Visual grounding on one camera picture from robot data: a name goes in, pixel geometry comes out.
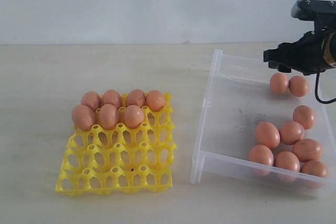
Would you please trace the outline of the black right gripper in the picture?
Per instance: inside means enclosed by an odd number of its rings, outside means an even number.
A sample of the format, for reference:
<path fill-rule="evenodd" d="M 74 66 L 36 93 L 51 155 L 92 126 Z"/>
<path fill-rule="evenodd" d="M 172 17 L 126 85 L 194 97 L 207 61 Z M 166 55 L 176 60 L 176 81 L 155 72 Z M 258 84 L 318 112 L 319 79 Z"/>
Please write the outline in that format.
<path fill-rule="evenodd" d="M 292 43 L 287 61 L 289 68 L 279 64 L 285 58 L 285 52 L 289 46 L 287 42 L 280 43 L 275 49 L 265 50 L 263 61 L 268 62 L 270 69 L 276 69 L 282 73 L 291 73 L 291 69 L 305 76 L 325 72 L 331 68 L 324 58 L 330 35 L 330 30 L 321 30 L 314 34 L 306 33 L 300 40 Z"/>

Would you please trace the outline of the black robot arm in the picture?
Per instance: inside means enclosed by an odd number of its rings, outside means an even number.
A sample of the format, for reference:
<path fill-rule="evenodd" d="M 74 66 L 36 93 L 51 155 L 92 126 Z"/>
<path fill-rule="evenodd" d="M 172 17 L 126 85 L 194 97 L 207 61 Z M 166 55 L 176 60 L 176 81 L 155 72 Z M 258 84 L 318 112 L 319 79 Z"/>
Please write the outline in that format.
<path fill-rule="evenodd" d="M 263 53 L 263 61 L 271 69 L 308 76 L 335 68 L 335 31 L 307 32 L 298 41 L 284 42 Z"/>

